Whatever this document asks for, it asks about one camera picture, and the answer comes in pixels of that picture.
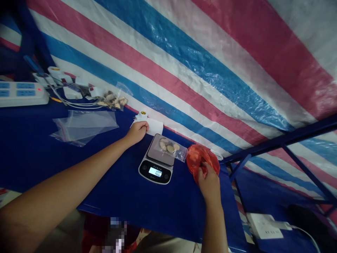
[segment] plastic tarp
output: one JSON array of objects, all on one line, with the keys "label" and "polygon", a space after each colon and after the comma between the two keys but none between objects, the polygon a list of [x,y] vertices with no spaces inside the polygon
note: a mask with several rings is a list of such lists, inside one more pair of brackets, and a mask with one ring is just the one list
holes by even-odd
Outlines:
[{"label": "plastic tarp", "polygon": [[[63,71],[124,83],[128,105],[224,157],[337,111],[333,0],[28,0]],[[18,50],[7,17],[0,40]],[[332,132],[290,148],[337,194]],[[275,150],[246,168],[309,197],[321,191]]]}]

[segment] white cable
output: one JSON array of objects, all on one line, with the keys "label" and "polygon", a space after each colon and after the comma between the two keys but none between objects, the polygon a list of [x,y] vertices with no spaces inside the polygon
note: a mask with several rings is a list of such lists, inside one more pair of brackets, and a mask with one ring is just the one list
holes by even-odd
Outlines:
[{"label": "white cable", "polygon": [[94,110],[94,109],[102,108],[102,106],[100,106],[100,107],[95,107],[95,108],[77,107],[77,106],[73,106],[73,105],[69,105],[69,106],[74,107],[74,108],[78,108],[78,109],[88,109],[88,110]]},{"label": "white cable", "polygon": [[315,246],[317,252],[318,252],[318,253],[321,253],[321,252],[319,251],[319,247],[318,247],[316,241],[314,240],[314,238],[313,238],[307,231],[305,231],[305,230],[303,230],[303,229],[301,229],[301,228],[299,228],[299,227],[296,227],[296,226],[291,226],[291,227],[292,227],[292,228],[295,228],[295,229],[299,229],[299,230],[303,231],[304,233],[306,233],[306,234],[311,238],[311,241],[312,241],[313,245]]},{"label": "white cable", "polygon": [[94,106],[96,105],[97,103],[89,103],[89,104],[80,104],[80,103],[72,103],[68,100],[65,100],[63,98],[61,98],[61,96],[57,93],[57,91],[52,87],[50,86],[51,89],[53,90],[54,94],[67,106],[71,106],[71,107],[74,107],[74,108],[78,108],[78,109],[89,109],[89,110],[93,110],[93,109],[98,109],[98,108],[102,108],[102,106],[100,107],[94,107],[94,108],[88,108],[87,106]]}]

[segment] blue metal frame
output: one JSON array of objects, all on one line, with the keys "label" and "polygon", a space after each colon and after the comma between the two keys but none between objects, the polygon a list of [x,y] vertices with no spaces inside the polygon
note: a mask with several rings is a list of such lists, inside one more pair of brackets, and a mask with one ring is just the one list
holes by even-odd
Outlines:
[{"label": "blue metal frame", "polygon": [[55,62],[25,0],[8,1],[2,8],[14,19],[22,39],[19,52],[1,46],[0,56],[6,64],[0,66],[0,74],[14,74],[14,81],[34,81],[24,55],[35,56],[45,72],[49,66],[55,66]]},{"label": "blue metal frame", "polygon": [[229,176],[229,179],[231,180],[231,182],[233,182],[233,180],[235,179],[235,177],[236,177],[238,171],[239,171],[241,168],[243,168],[243,167],[245,166],[246,162],[247,162],[247,161],[249,160],[249,158],[251,158],[251,157],[252,157],[252,156],[251,156],[250,154],[247,155],[243,160],[241,160],[241,161],[239,162],[238,165],[235,166],[235,168],[233,169],[231,175]]},{"label": "blue metal frame", "polygon": [[[303,128],[296,129],[293,132],[286,133],[285,135],[276,137],[272,140],[261,143],[257,146],[248,148],[239,153],[224,158],[223,162],[231,168],[230,175],[231,181],[235,179],[238,171],[244,167],[250,157],[254,157],[278,148],[283,148],[287,154],[297,163],[303,172],[317,185],[317,187],[324,193],[326,200],[313,200],[316,204],[331,204],[332,207],[324,214],[326,217],[337,208],[337,197],[312,173],[312,171],[303,164],[303,162],[287,147],[293,143],[297,143],[315,136],[325,134],[337,129],[337,114],[334,114],[326,119],[323,119],[314,124],[308,125]],[[232,163],[238,162],[239,164],[232,169]]]}]

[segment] white paper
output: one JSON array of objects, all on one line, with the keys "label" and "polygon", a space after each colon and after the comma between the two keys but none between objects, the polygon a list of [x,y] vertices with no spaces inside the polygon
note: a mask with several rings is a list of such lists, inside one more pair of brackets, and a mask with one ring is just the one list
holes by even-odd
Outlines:
[{"label": "white paper", "polygon": [[[133,123],[138,122],[138,121],[142,121],[142,120],[135,119]],[[151,119],[151,118],[147,118],[146,121],[149,125],[149,130],[148,130],[147,134],[155,136],[156,134],[162,134],[163,133],[164,125],[163,125],[162,122],[157,121],[155,119]]]}]

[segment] power strip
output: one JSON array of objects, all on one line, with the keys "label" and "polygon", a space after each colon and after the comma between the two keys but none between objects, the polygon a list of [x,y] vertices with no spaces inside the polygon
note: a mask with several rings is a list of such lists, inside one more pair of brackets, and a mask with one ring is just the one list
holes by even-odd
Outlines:
[{"label": "power strip", "polygon": [[49,94],[39,83],[0,82],[0,107],[42,105]]},{"label": "power strip", "polygon": [[280,239],[283,234],[280,230],[292,230],[287,222],[275,221],[270,214],[247,213],[247,219],[252,233],[259,239]]}]

